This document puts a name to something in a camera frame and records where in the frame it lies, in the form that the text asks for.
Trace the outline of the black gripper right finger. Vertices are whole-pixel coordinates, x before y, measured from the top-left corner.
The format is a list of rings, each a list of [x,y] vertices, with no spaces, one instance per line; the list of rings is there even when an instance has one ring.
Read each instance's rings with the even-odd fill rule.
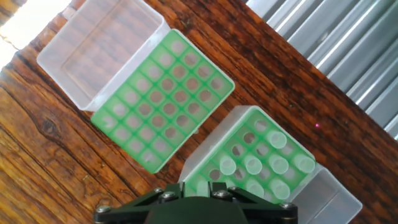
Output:
[[[297,224],[297,206],[290,202],[271,203],[225,182],[211,183],[211,198],[237,206],[239,216],[247,223]]]

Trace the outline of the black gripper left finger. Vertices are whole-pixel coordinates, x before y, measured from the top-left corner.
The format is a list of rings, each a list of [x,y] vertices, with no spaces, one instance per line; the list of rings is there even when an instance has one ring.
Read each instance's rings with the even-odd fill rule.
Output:
[[[151,210],[159,205],[183,198],[184,183],[157,187],[120,207],[102,205],[94,211],[94,223],[124,224],[145,223]]]

